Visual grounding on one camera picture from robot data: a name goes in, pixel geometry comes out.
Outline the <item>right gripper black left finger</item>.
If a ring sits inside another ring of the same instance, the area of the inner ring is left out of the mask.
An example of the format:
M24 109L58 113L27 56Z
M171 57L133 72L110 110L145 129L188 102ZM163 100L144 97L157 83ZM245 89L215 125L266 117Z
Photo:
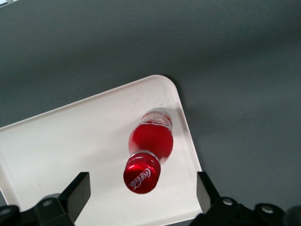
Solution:
M2 226L73 226L91 196L90 174L79 173L57 197L51 195L21 212L17 205L0 208Z

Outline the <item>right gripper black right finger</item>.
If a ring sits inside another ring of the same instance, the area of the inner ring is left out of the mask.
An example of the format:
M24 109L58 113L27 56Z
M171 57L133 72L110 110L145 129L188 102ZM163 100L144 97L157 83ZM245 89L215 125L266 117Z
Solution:
M222 197L206 172L197 173L197 198L202 213L198 226L283 226L285 212L276 205L256 204L249 209L230 197Z

